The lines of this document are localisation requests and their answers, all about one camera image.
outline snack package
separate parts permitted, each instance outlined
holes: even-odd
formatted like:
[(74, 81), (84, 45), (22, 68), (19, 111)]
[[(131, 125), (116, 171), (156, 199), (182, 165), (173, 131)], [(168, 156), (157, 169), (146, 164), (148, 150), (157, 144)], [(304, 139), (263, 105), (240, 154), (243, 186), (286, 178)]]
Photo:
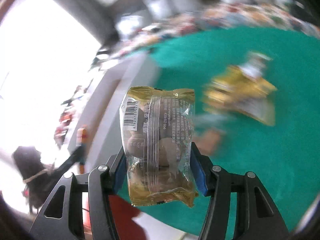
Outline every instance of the snack package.
[(259, 52), (249, 52), (249, 60), (231, 65), (226, 73), (212, 79), (204, 91), (205, 110), (237, 111), (266, 125), (275, 124), (275, 109), (270, 94), (276, 87), (262, 78), (271, 58)]
[(131, 87), (120, 107), (122, 144), (132, 204), (180, 200), (192, 207), (197, 191), (190, 169), (192, 89)]

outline plastic food package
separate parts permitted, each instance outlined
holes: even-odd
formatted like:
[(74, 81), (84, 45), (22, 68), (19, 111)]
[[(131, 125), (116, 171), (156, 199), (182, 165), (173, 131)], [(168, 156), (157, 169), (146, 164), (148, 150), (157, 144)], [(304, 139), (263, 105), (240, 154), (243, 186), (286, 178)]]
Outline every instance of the plastic food package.
[(133, 205), (180, 200), (192, 207), (197, 191), (190, 169), (192, 89), (131, 87), (120, 107), (122, 144)]
[(249, 60), (232, 65), (223, 75), (212, 79), (204, 91), (205, 110), (237, 111), (266, 125), (275, 124), (275, 110), (270, 94), (276, 87), (262, 78), (266, 62), (271, 59), (258, 52), (249, 52)]

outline chocolate ball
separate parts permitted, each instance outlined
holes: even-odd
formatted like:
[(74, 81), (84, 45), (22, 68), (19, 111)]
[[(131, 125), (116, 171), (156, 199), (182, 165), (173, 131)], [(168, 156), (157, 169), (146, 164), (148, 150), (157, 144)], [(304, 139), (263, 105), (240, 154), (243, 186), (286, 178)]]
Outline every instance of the chocolate ball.
[(139, 109), (145, 112), (147, 110), (147, 104), (140, 104)]
[(137, 123), (137, 131), (140, 131), (142, 133), (143, 131), (143, 124), (145, 122), (148, 122), (148, 119), (144, 117), (144, 111), (142, 111), (140, 108), (138, 110), (138, 123)]
[(164, 123), (159, 120), (159, 140), (172, 136), (172, 126), (168, 126), (168, 122)]
[(147, 136), (133, 134), (127, 141), (125, 151), (127, 155), (143, 158), (147, 155)]
[(129, 139), (132, 136), (132, 131), (129, 130), (123, 130), (123, 138), (124, 140)]
[(176, 142), (172, 142), (172, 138), (163, 138), (159, 140), (159, 166), (169, 166), (169, 171), (176, 174), (180, 158), (185, 153), (185, 145), (179, 141), (179, 147)]

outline green tablecloth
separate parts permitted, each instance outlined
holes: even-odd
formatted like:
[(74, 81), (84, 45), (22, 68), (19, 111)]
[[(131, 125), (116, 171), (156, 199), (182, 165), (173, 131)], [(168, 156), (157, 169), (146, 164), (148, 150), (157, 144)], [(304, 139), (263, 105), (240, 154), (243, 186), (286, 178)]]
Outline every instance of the green tablecloth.
[[(320, 190), (320, 41), (303, 33), (241, 27), (195, 33), (154, 46), (152, 58), (162, 68), (157, 88), (193, 88), (196, 113), (203, 113), (203, 85), (229, 64), (246, 61), (249, 50), (273, 58), (266, 79), (274, 84), (276, 126), (236, 114), (217, 155), (211, 160), (229, 172), (254, 171), (292, 229)], [(119, 193), (129, 200), (127, 183)], [(233, 236), (232, 196), (227, 239)], [(171, 202), (140, 209), (156, 219), (198, 235), (209, 198), (195, 206)]]

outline red object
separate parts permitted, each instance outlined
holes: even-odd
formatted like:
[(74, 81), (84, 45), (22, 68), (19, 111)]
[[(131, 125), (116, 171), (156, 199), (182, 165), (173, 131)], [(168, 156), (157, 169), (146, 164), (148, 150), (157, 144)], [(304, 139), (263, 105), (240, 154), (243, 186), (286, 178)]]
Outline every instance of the red object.
[(29, 197), (29, 189), (27, 188), (27, 189), (25, 189), (24, 191), (22, 191), (22, 195), (23, 195), (25, 198)]
[(87, 126), (83, 125), (81, 128), (78, 129), (77, 131), (77, 140), (76, 143), (77, 145), (87, 143), (88, 139), (88, 132), (87, 132)]
[[(132, 218), (138, 216), (141, 211), (117, 195), (110, 195), (109, 202), (120, 239), (147, 240), (143, 228), (132, 220)], [(83, 223), (85, 231), (91, 231), (89, 212), (85, 213)]]

